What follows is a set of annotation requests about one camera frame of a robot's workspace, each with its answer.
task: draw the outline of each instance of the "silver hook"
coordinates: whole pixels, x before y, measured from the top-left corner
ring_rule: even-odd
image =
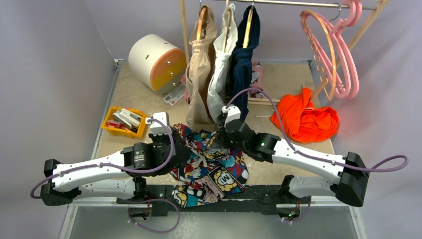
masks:
[[[335,2],[336,4],[338,4],[338,14],[334,19],[331,19],[328,23],[331,23],[331,21],[336,20],[339,16],[340,16],[340,12],[341,12],[341,4],[339,4],[338,2]]]

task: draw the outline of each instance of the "yellow plastic bin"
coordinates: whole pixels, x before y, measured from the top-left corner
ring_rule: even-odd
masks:
[[[145,131],[145,128],[146,128],[145,120],[148,116],[146,114],[144,114],[144,112],[139,111],[137,109],[127,109],[127,110],[142,117],[141,123],[139,124],[139,127],[138,127],[138,133],[135,133],[131,130],[109,127],[107,125],[107,121],[114,119],[113,114],[116,113],[116,111],[119,111],[121,109],[122,109],[121,107],[115,107],[115,106],[110,107],[101,128],[107,130],[113,136],[124,135],[124,136],[127,136],[129,138],[143,138],[144,131]]]

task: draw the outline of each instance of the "colorful printed cloth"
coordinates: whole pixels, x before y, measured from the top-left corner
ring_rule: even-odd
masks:
[[[192,151],[185,167],[170,171],[176,180],[186,184],[173,191],[173,198],[180,206],[187,208],[215,203],[227,195],[243,191],[249,173],[240,150],[222,149],[214,141],[217,132],[201,130],[196,133],[181,123],[172,128]]]

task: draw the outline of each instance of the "metal rod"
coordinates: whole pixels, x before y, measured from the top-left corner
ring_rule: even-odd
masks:
[[[253,3],[253,0],[233,0],[240,2],[250,2]],[[315,7],[329,7],[329,8],[338,8],[338,4],[330,3],[314,3],[314,2],[297,2],[297,1],[276,1],[276,0],[255,0],[255,3],[262,4],[279,4],[279,5],[290,5],[290,6],[315,6]],[[348,5],[341,5],[341,8],[350,8]],[[376,10],[376,6],[363,6],[363,10]]]

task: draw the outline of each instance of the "white wall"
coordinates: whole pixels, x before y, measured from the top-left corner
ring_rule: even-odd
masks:
[[[341,119],[336,153],[356,152],[367,167],[396,154],[410,158],[401,171],[370,175],[362,213],[371,239],[421,238],[421,22],[419,0],[390,1],[352,51],[359,94],[332,104]]]
[[[85,0],[94,22],[97,25],[104,42],[110,48],[114,58],[127,59],[132,45],[143,36],[158,34],[183,49],[182,22],[178,0]],[[225,1],[203,0],[215,14],[219,27],[224,11]],[[327,0],[312,0],[311,2],[327,3]],[[195,21],[198,20],[199,0],[185,0],[189,36],[192,34]],[[244,2],[234,2],[236,5],[236,21],[240,23],[243,13],[249,5]],[[365,1],[364,5],[375,5],[374,1]],[[299,14],[304,7],[255,4],[261,20],[261,38],[259,47],[254,51],[258,60],[301,61],[310,60],[312,52],[308,39],[301,28]],[[337,16],[336,8],[309,9],[318,11],[328,19]],[[343,10],[341,16],[347,16]],[[316,36],[324,36],[321,26],[316,20],[310,21],[314,26]],[[355,34],[357,27],[345,31],[348,41]]]
[[[1,1],[0,55],[0,238],[57,238],[66,207],[29,192],[46,159],[89,159],[114,62],[83,0]]]

